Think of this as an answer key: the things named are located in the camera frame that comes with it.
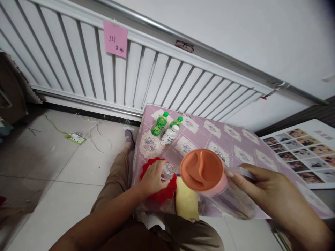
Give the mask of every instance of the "green bottle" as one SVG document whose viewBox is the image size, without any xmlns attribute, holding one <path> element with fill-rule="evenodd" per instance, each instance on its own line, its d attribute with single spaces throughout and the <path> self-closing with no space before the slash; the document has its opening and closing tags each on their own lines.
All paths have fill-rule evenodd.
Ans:
<svg viewBox="0 0 335 251">
<path fill-rule="evenodd" d="M 151 133 L 154 136 L 158 136 L 161 133 L 161 131 L 164 129 L 164 126 L 168 122 L 168 119 L 167 119 L 168 115 L 169 115 L 168 112 L 164 112 L 163 115 L 159 116 L 159 118 L 157 119 L 156 125 L 151 130 Z"/>
<path fill-rule="evenodd" d="M 171 124 L 169 125 L 169 127 L 173 127 L 174 125 L 177 125 L 177 126 L 179 126 L 179 128 L 180 128 L 182 120 L 183 120 L 183 117 L 179 117 L 179 118 L 177 118 L 176 120 L 173 120 L 173 121 L 171 122 Z"/>
</svg>

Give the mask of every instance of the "power strip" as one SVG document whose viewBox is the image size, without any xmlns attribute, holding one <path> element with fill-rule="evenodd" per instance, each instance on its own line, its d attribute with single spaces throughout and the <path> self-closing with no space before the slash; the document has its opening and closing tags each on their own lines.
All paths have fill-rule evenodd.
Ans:
<svg viewBox="0 0 335 251">
<path fill-rule="evenodd" d="M 73 141 L 74 143 L 81 145 L 82 143 L 84 143 L 86 141 L 85 138 L 78 136 L 77 134 L 74 134 L 75 136 L 72 135 L 72 133 L 69 133 L 67 135 L 65 135 L 65 138 Z"/>
</svg>

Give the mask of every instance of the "white wall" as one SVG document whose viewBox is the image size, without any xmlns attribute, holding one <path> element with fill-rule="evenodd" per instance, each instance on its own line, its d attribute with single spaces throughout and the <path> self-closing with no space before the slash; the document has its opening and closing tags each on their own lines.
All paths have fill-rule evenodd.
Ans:
<svg viewBox="0 0 335 251">
<path fill-rule="evenodd" d="M 115 0 L 319 98 L 335 95 L 334 20 L 318 0 Z M 311 106 L 285 91 L 226 123 L 257 131 Z"/>
</svg>

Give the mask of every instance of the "eyeglasses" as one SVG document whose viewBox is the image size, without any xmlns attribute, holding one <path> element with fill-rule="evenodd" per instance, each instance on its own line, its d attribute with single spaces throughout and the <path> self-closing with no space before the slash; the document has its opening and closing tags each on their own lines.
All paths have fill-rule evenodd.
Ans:
<svg viewBox="0 0 335 251">
<path fill-rule="evenodd" d="M 190 53 L 194 52 L 193 47 L 183 41 L 177 40 L 177 42 L 175 43 L 175 46 L 177 46 L 180 49 L 183 49 L 184 51 L 190 52 Z"/>
</svg>

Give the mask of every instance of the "khaki pants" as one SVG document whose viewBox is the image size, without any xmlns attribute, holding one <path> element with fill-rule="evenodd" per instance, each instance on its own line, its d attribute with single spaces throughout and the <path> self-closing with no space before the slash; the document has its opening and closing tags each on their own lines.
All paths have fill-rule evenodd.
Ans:
<svg viewBox="0 0 335 251">
<path fill-rule="evenodd" d="M 116 198 L 129 188 L 134 151 L 129 156 L 120 153 L 116 156 L 107 177 L 104 188 L 101 190 L 91 212 L 103 206 L 106 202 Z M 159 214 L 165 224 L 165 229 L 182 251 L 218 251 L 224 250 L 219 234 L 204 221 L 191 223 L 177 215 Z M 131 217 L 125 225 L 137 224 Z"/>
</svg>

